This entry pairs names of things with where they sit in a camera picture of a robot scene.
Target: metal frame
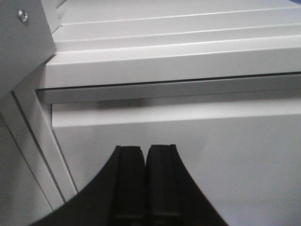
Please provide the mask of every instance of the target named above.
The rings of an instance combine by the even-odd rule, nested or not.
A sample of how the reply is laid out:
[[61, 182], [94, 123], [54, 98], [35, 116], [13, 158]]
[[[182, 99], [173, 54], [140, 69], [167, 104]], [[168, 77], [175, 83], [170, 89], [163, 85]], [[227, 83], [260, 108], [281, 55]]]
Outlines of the metal frame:
[[262, 75], [216, 78], [194, 81], [173, 81], [112, 86], [40, 89], [43, 103], [59, 104], [83, 101], [106, 101], [155, 97], [178, 97], [261, 90], [299, 89], [301, 74]]
[[37, 144], [49, 164], [49, 168], [62, 192], [63, 199], [67, 201], [77, 193], [77, 188], [53, 133], [51, 106], [41, 103], [36, 95], [36, 88], [40, 83], [44, 67], [45, 65], [41, 65], [23, 80], [14, 89], [14, 94]]
[[14, 140], [30, 166], [51, 208], [58, 208], [63, 204], [59, 188], [12, 93], [9, 93], [0, 101], [0, 114], [14, 136]]

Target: screw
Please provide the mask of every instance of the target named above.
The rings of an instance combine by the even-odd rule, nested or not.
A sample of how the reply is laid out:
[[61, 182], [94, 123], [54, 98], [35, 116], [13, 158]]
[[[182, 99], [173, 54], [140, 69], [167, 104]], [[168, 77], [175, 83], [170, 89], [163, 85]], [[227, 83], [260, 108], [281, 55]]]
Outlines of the screw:
[[19, 16], [19, 20], [20, 20], [21, 22], [26, 22], [27, 19], [28, 19], [28, 15], [27, 15], [27, 13], [25, 12], [24, 9], [20, 9], [20, 10], [19, 10], [18, 16]]

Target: white cabinet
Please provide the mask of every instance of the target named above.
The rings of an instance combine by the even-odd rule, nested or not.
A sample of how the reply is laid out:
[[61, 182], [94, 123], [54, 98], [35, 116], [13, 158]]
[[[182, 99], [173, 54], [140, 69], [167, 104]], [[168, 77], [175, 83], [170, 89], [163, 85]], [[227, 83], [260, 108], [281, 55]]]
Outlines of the white cabinet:
[[289, 0], [67, 0], [55, 56], [14, 89], [62, 198], [116, 145], [176, 144], [229, 225], [298, 225], [300, 15]]
[[0, 225], [26, 226], [52, 211], [0, 118]]

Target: grey metal surface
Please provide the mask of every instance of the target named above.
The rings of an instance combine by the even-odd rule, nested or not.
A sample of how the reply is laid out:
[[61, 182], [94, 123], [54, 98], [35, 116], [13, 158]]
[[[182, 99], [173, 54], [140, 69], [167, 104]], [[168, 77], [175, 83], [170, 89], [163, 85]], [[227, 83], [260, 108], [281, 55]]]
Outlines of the grey metal surface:
[[55, 180], [52, 178], [51, 170], [40, 151], [35, 138], [33, 137], [27, 121], [19, 109], [18, 103], [12, 93], [9, 93], [0, 100], [0, 114], [2, 115], [7, 128], [14, 137], [20, 152], [28, 163], [45, 197], [52, 209], [63, 205]]
[[283, 74], [244, 78], [177, 81], [115, 86], [41, 89], [38, 96], [47, 104], [83, 101], [176, 97], [260, 90], [298, 89], [301, 74]]
[[[28, 19], [21, 22], [18, 11]], [[2, 0], [0, 15], [0, 98], [55, 52], [40, 0]]]
[[51, 211], [0, 115], [0, 225], [26, 226]]

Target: white metal panel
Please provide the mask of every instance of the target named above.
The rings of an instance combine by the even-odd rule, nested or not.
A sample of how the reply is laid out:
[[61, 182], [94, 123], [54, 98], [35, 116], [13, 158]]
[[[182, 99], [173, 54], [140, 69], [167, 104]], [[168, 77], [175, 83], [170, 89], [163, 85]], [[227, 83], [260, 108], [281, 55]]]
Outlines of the white metal panel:
[[51, 211], [0, 117], [0, 225], [25, 226]]
[[301, 70], [301, 35], [60, 52], [40, 88], [216, 78]]
[[39, 147], [32, 137], [30, 128], [27, 127], [26, 121], [11, 93], [0, 100], [0, 113], [13, 134], [21, 153], [37, 179], [49, 204], [53, 209], [57, 209], [63, 204], [63, 200], [41, 156]]
[[54, 34], [58, 52], [301, 34], [301, 8], [72, 24]]
[[77, 193], [76, 188], [52, 131], [50, 109], [39, 102], [35, 92], [43, 70], [42, 65], [21, 82], [14, 93], [65, 200], [69, 200]]
[[301, 221], [300, 90], [53, 105], [53, 127], [79, 189], [116, 145], [176, 144], [229, 225]]
[[290, 0], [68, 0], [59, 16], [67, 25], [296, 7], [300, 5]]

